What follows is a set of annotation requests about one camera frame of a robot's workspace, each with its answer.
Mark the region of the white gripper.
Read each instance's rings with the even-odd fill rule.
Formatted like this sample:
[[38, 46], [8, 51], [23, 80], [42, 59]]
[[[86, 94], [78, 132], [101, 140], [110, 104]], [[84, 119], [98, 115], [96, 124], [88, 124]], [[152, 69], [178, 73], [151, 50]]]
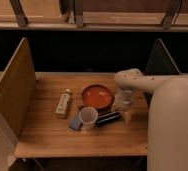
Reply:
[[111, 110], [121, 112], [129, 110], [132, 104], [133, 93], [133, 90], [123, 90], [118, 88], [114, 96], [114, 102], [112, 104]]

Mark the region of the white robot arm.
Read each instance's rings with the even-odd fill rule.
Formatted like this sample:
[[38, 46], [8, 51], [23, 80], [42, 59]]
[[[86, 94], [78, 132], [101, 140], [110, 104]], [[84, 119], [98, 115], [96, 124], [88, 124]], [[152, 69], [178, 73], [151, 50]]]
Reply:
[[114, 75], [116, 104], [132, 92], [152, 95], [148, 118], [147, 171], [188, 171], [188, 74], [144, 75], [134, 68]]

